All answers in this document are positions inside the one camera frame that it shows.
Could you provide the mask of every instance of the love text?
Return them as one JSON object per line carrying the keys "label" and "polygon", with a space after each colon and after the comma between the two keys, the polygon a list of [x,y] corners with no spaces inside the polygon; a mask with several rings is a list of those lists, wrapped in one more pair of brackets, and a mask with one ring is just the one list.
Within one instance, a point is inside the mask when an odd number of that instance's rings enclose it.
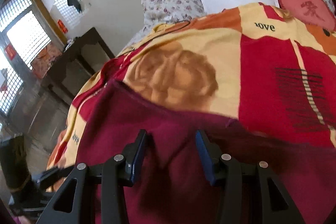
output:
{"label": "love text", "polygon": [[272,32],[275,32],[275,27],[273,25],[266,25],[266,24],[261,24],[261,23],[255,23],[254,24],[259,27],[260,29],[265,28],[266,30],[270,29]]}

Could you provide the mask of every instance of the window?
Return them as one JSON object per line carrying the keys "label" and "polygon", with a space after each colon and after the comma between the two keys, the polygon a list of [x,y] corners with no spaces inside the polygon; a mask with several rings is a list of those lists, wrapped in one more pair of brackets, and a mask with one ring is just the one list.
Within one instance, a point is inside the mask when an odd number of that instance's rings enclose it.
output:
{"label": "window", "polygon": [[0,32],[2,32],[19,14],[32,5],[31,0],[10,0],[0,10]]}
{"label": "window", "polygon": [[[51,39],[40,24],[41,17],[31,0],[10,0],[0,9],[0,33],[11,43],[28,68]],[[23,80],[0,51],[0,70],[7,68],[7,91],[0,92],[0,111],[9,113]]]}
{"label": "window", "polygon": [[0,51],[0,68],[7,68],[7,90],[0,92],[0,110],[7,115],[16,94],[23,84],[22,79],[14,71],[3,52]]}
{"label": "window", "polygon": [[7,36],[30,69],[32,69],[30,62],[51,42],[32,11],[16,22],[7,32]]}
{"label": "window", "polygon": [[64,17],[67,26],[73,29],[80,23],[81,17],[83,17],[88,9],[78,13],[74,6],[69,6],[67,0],[55,0],[54,5],[57,7],[61,15]]}

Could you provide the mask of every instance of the blanket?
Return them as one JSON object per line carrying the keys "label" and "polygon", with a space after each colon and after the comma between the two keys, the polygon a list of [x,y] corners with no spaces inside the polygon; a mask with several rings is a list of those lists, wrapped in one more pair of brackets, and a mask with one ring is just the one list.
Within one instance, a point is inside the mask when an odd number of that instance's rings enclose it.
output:
{"label": "blanket", "polygon": [[[329,183],[336,175],[335,56],[335,33],[262,3],[160,24],[80,90],[49,167],[102,163],[145,128],[154,143],[144,181],[159,183],[157,191],[164,182],[167,207],[160,211],[164,204],[146,190],[153,184],[141,182],[125,192],[130,222],[205,223],[218,191],[207,186],[199,161],[184,169],[201,128],[241,161],[268,160],[306,223],[322,223],[336,202]],[[178,193],[191,207],[177,203]],[[183,219],[178,208],[194,215]]]}

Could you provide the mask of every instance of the black clamp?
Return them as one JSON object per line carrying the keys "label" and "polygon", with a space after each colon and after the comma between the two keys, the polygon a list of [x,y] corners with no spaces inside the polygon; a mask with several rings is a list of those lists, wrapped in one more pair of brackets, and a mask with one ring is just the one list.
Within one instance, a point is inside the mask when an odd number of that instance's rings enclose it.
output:
{"label": "black clamp", "polygon": [[211,143],[204,131],[196,132],[196,146],[206,179],[223,187],[216,224],[240,224],[243,183],[249,187],[249,223],[305,224],[294,201],[265,161],[240,163]]}
{"label": "black clamp", "polygon": [[[27,168],[23,136],[1,142],[0,161],[9,162],[4,175],[12,189],[9,207],[13,215],[38,220],[38,224],[94,223],[95,184],[101,184],[102,224],[128,224],[123,187],[132,187],[140,178],[147,138],[146,130],[141,129],[134,143],[104,164],[54,167],[34,176]],[[64,177],[57,192],[46,192]]]}

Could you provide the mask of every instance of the window frame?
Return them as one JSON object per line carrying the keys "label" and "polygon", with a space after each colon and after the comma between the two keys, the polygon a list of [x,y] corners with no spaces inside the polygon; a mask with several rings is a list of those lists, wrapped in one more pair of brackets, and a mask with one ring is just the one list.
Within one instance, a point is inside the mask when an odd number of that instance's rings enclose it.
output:
{"label": "window frame", "polygon": [[[9,1],[11,0],[5,0],[2,4],[2,7],[4,7]],[[17,73],[19,78],[22,80],[22,84],[16,94],[14,95],[14,98],[10,104],[9,110],[7,113],[3,112],[0,109],[0,116],[4,118],[8,118],[12,112],[12,110],[15,108],[20,95],[23,92],[23,89],[26,86],[32,86],[33,83],[38,81],[36,77],[33,75],[33,72],[29,67],[24,63],[22,58],[18,55],[18,58],[15,58],[14,60],[9,60],[8,55],[5,53],[4,49],[5,47],[10,44],[10,40],[7,36],[8,30],[10,30],[19,20],[21,20],[25,15],[27,15],[29,12],[32,12],[36,19],[38,20],[39,24],[42,26],[48,37],[51,39],[51,41],[59,47],[61,50],[63,49],[64,45],[67,42],[67,38],[62,33],[62,31],[58,28],[57,24],[54,22],[54,20],[51,18],[49,12],[43,5],[41,0],[31,0],[32,4],[27,7],[23,12],[21,12],[16,18],[14,18],[8,26],[4,28],[2,32],[0,32],[0,50],[3,52],[5,58],[9,62],[10,66],[14,70],[14,72]]]}

